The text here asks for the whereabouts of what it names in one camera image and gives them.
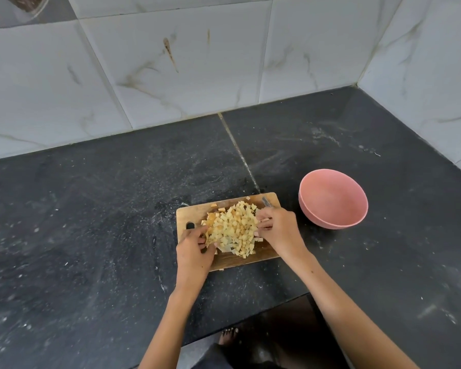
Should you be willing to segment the person's right forearm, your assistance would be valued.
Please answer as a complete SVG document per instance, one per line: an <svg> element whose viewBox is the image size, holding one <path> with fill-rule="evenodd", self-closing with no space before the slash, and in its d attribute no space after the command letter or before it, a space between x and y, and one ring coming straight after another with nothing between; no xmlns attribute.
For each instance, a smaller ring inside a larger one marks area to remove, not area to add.
<svg viewBox="0 0 461 369"><path fill-rule="evenodd" d="M306 248L281 254L306 285L355 369L420 369L329 276Z"/></svg>

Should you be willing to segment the person's bare foot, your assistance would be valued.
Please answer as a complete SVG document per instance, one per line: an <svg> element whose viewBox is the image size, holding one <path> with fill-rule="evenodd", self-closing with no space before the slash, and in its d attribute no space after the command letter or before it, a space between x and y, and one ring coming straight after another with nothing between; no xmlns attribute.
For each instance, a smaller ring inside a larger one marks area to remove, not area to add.
<svg viewBox="0 0 461 369"><path fill-rule="evenodd" d="M220 346L230 346L239 335L239 328L233 327L221 332L218 340Z"/></svg>

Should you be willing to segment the wooden cutting board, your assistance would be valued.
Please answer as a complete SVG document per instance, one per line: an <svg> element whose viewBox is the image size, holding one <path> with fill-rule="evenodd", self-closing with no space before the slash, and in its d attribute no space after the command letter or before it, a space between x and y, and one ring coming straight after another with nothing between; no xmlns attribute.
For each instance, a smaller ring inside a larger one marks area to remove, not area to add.
<svg viewBox="0 0 461 369"><path fill-rule="evenodd" d="M276 193L271 192L178 208L176 210L177 238L178 240L181 239L188 224L192 223L196 227L200 226L202 221L207 218L209 212L222 212L222 209L229 209L241 201L254 204L258 209L262 209L265 207L263 199L274 207L280 207ZM274 258L278 258L278 254L266 240L258 242L253 248L253 253L246 255L245 258L232 252L222 252L218 249L210 271L223 271L224 269Z"/></svg>

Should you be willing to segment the pink bowl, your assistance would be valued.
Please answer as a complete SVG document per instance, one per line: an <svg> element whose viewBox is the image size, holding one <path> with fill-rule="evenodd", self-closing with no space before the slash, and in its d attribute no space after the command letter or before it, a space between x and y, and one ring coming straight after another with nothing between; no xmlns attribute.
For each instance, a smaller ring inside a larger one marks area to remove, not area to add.
<svg viewBox="0 0 461 369"><path fill-rule="evenodd" d="M359 224L369 209L362 187L345 173L332 169L306 174L299 185L298 201L309 221L331 230Z"/></svg>

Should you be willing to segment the person's left hand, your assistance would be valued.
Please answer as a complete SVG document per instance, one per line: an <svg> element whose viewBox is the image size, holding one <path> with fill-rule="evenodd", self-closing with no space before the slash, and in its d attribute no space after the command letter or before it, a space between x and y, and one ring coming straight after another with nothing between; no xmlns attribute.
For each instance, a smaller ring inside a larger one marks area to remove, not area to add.
<svg viewBox="0 0 461 369"><path fill-rule="evenodd" d="M205 256L207 232L206 225L194 229L186 229L176 246L177 252L177 291L198 294L203 287L214 256Z"/></svg>

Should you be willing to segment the person's right hand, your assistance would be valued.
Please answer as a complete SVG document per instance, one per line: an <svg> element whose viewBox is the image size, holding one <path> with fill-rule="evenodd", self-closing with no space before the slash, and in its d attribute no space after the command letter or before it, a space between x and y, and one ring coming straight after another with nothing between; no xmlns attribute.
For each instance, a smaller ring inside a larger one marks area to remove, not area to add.
<svg viewBox="0 0 461 369"><path fill-rule="evenodd" d="M269 244L290 267L306 256L308 250L292 211L265 207L258 211L257 216L273 217L273 242Z"/></svg>

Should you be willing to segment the brown round dish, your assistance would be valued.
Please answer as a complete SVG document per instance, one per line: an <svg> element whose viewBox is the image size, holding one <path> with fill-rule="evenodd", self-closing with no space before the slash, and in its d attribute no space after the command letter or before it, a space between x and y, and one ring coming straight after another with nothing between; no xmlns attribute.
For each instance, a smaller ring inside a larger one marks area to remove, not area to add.
<svg viewBox="0 0 461 369"><path fill-rule="evenodd" d="M7 0L19 10L37 15L42 12L49 0Z"/></svg>

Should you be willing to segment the person's left forearm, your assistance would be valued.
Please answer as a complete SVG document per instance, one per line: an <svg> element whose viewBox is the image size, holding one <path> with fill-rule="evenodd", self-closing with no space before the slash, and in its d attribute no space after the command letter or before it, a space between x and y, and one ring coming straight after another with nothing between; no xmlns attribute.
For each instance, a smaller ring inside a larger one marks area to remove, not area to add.
<svg viewBox="0 0 461 369"><path fill-rule="evenodd" d="M176 369L184 330L202 283L176 285L138 369Z"/></svg>

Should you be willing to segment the pile of diced potato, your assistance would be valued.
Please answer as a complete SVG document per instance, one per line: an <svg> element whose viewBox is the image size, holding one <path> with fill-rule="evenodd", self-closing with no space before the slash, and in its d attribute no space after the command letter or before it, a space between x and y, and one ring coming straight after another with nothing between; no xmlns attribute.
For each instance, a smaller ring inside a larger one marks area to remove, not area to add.
<svg viewBox="0 0 461 369"><path fill-rule="evenodd" d="M211 203L201 221L207 227L203 236L206 247L213 244L215 253L231 253L243 259L255 254L256 243L264 241L255 235L258 211L251 196L239 198L235 203Z"/></svg>

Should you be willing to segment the person's dark grey clothing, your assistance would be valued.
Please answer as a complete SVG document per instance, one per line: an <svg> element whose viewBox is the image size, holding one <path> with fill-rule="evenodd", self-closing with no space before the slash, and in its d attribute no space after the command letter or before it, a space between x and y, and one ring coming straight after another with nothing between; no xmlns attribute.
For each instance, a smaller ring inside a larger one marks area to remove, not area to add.
<svg viewBox="0 0 461 369"><path fill-rule="evenodd" d="M190 369L284 369L272 361L260 363L245 359L237 347L214 343Z"/></svg>

